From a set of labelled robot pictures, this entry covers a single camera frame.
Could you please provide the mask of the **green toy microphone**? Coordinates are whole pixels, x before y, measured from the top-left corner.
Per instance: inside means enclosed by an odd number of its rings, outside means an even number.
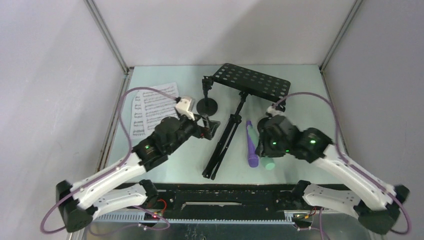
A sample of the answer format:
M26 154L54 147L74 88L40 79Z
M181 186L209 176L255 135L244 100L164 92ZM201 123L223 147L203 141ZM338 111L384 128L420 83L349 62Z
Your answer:
M268 171L273 170L276 166L274 160L270 157L259 157L259 164L261 164Z

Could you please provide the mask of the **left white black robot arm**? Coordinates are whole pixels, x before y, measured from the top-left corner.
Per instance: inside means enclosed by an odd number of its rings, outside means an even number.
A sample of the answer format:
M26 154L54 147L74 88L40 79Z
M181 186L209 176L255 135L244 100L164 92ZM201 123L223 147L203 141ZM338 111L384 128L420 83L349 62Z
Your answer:
M116 188L163 164L190 137L211 140L220 124L207 115L196 114L193 120L185 115L165 117L150 136L113 165L79 182L59 182L56 202L66 231L77 232L97 217L118 209L156 206L158 193L150 180L142 180L125 189Z

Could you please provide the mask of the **purple toy microphone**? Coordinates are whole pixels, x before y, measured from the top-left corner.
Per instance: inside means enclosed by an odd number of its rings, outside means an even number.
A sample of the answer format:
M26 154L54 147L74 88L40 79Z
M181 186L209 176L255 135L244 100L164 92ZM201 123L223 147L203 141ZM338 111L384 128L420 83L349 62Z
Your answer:
M256 155L256 147L259 137L250 120L246 121L246 140L247 140L247 162L251 168L259 165L259 157Z

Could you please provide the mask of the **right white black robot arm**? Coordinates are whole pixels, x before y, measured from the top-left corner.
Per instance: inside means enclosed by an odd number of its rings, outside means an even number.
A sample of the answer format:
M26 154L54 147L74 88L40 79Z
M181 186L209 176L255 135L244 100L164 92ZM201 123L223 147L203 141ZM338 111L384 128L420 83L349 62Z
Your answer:
M376 178L343 153L332 139L317 128L299 130L283 115L263 118L258 123L260 157L280 158L286 154L318 167L348 190L321 187L300 180L291 191L291 204L324 207L349 215L367 230L386 235L393 230L410 191L404 185L390 185Z

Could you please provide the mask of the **black music stand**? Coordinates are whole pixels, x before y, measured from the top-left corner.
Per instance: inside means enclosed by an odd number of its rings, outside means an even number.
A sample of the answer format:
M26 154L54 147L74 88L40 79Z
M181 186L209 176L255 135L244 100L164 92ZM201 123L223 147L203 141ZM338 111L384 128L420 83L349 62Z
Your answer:
M275 103L288 95L291 83L282 78L231 63L223 64L213 75L208 77L211 77L214 83L240 91L240 102L236 111L229 116L225 129L202 172L204 178L214 180L236 130L242 122L240 112L247 97L252 95Z

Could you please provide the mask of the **black round microphone stand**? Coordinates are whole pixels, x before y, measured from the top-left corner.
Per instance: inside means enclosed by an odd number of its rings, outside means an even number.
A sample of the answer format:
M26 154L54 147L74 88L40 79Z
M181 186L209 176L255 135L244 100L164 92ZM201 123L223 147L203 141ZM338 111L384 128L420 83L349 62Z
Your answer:
M202 79L203 98L196 104L196 110L200 115L206 114L213 116L218 111L218 103L208 96L209 90L212 89L214 80L210 76L204 76Z
M258 121L256 128L259 133L264 129L266 122L268 122L270 119L270 117L263 117Z

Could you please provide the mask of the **white sheet music page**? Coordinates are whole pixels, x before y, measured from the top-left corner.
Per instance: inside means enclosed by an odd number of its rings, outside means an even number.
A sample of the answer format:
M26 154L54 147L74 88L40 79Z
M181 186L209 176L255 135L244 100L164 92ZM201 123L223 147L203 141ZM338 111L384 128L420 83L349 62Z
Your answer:
M140 111L146 135L150 135L162 119L177 117L176 101L158 92L139 90L135 99L137 100L135 107Z
M129 131L132 140L143 139L153 132L148 127L147 104L155 96L154 92L139 90L133 98Z

